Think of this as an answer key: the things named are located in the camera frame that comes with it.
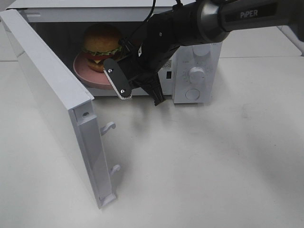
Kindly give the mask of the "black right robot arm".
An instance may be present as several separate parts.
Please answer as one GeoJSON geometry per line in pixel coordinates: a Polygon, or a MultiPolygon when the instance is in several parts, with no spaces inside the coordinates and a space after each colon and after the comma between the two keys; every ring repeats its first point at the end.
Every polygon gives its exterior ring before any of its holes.
{"type": "Polygon", "coordinates": [[[156,105],[164,101],[158,71],[181,46],[222,42],[234,30],[286,25],[304,38],[304,3],[301,0],[178,1],[171,10],[150,13],[142,22],[146,36],[139,47],[119,61],[124,81],[117,89],[128,99],[142,88],[156,105]]]}

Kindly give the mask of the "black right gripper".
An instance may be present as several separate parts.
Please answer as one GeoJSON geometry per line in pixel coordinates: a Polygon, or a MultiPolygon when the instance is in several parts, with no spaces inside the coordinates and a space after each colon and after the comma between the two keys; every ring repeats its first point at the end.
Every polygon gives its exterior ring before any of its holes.
{"type": "Polygon", "coordinates": [[[164,50],[160,44],[143,42],[133,52],[118,61],[132,89],[141,87],[157,106],[164,102],[160,80],[153,77],[177,51],[177,45],[169,45],[164,50]]]}

